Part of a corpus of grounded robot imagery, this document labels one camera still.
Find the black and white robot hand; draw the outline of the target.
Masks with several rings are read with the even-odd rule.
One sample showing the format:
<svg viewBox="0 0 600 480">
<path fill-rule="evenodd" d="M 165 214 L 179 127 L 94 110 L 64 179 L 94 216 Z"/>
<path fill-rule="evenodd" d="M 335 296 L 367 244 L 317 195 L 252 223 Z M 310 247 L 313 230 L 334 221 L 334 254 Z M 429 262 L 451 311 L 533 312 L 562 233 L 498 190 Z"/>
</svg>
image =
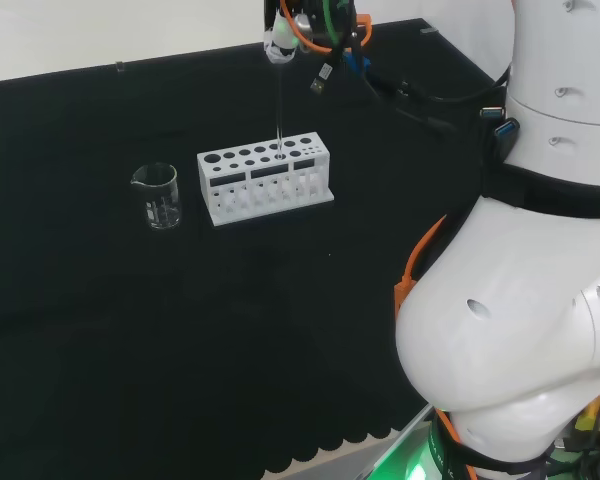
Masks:
<svg viewBox="0 0 600 480">
<path fill-rule="evenodd" d="M 264 1 L 263 49 L 273 65 L 287 64 L 295 56 L 299 40 L 291 26 L 292 23 L 281 12 L 279 1 Z"/>
</svg>

